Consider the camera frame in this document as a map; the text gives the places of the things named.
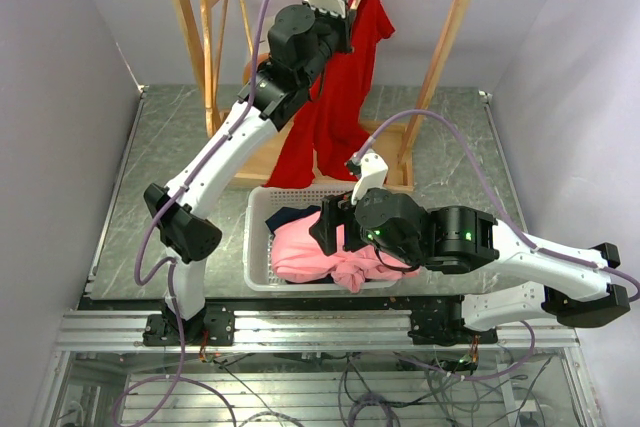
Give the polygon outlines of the pink t shirt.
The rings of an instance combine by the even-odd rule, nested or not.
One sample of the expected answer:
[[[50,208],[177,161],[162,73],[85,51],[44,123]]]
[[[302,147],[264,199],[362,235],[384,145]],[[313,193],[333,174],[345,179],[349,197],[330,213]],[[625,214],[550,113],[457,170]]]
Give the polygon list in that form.
[[[276,230],[271,246],[271,268],[277,277],[299,284],[330,281],[358,293],[368,282],[399,281],[419,275],[417,270],[410,272],[407,265],[385,253],[376,254],[370,245],[348,252],[339,241],[338,252],[325,256],[309,234],[318,217],[316,212]]]

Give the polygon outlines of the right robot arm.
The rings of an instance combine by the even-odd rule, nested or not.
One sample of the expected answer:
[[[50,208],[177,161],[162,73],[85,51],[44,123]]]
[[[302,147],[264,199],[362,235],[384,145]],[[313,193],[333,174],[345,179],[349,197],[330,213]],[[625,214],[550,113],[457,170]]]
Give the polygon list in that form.
[[[574,328],[598,328],[623,316],[631,300],[611,275],[616,246],[575,249],[515,232],[494,216],[463,206],[426,209],[409,195],[372,188],[362,197],[347,192],[322,201],[311,237],[325,255],[373,248],[377,256],[444,275],[476,270],[511,274],[521,284],[490,294],[465,295],[444,314],[442,334],[465,341],[475,331],[536,318]]]

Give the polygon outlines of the navy blue t shirt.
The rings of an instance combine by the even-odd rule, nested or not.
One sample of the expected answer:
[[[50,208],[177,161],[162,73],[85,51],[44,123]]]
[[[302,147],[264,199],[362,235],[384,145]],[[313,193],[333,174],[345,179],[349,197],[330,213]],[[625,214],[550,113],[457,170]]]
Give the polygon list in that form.
[[[283,225],[309,217],[321,210],[320,206],[311,205],[306,208],[282,207],[265,220],[265,225],[272,235]]]

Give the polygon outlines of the wooden hanger with metal hook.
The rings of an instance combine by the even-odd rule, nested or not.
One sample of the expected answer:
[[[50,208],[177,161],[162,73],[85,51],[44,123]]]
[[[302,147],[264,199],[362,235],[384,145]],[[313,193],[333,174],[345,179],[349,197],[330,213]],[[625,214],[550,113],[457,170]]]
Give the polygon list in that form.
[[[217,106],[217,93],[229,0],[199,2],[203,40],[205,126],[207,136],[211,138],[223,121]]]

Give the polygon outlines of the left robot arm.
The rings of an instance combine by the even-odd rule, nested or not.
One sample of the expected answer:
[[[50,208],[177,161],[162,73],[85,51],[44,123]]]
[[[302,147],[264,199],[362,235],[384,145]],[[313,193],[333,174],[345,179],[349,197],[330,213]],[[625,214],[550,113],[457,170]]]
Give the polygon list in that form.
[[[333,7],[304,0],[281,9],[267,33],[268,58],[257,65],[222,126],[170,182],[147,187],[153,225],[176,258],[165,303],[173,313],[168,331],[178,342],[192,344],[203,334],[206,260],[222,239],[208,219],[216,201],[254,152],[309,101],[329,60],[350,52],[352,23],[345,0]]]

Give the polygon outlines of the red t shirt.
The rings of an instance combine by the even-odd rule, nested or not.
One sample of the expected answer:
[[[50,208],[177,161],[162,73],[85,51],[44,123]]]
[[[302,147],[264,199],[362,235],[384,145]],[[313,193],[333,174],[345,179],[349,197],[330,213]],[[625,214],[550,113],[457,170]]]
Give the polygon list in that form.
[[[336,54],[322,82],[312,88],[311,102],[295,115],[267,187],[302,189],[315,173],[353,181],[346,167],[369,134],[360,126],[361,107],[368,96],[377,45],[395,32],[381,0],[361,0],[349,54]]]

